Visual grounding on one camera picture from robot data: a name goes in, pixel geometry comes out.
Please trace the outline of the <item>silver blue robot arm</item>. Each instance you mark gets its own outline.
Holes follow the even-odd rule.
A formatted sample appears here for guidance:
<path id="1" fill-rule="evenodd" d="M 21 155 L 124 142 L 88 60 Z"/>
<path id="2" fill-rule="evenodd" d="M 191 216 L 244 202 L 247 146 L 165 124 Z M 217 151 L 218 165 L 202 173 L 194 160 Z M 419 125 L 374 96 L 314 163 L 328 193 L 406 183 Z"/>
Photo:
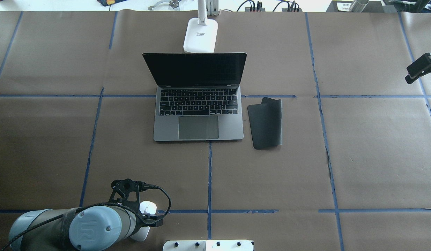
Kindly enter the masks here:
<path id="1" fill-rule="evenodd" d="M 33 210 L 14 221 L 2 250 L 103 251 L 126 238 L 145 241 L 149 231 L 134 210 L 115 203 Z"/>

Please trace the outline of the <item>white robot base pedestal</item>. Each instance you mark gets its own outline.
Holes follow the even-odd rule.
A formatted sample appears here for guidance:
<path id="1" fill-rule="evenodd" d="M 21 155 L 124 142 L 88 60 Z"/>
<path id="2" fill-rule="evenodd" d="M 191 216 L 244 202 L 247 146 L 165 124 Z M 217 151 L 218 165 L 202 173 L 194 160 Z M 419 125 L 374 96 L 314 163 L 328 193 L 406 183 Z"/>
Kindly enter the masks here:
<path id="1" fill-rule="evenodd" d="M 163 251 L 254 251 L 255 245 L 247 239 L 222 240 L 171 240 L 166 241 Z"/>

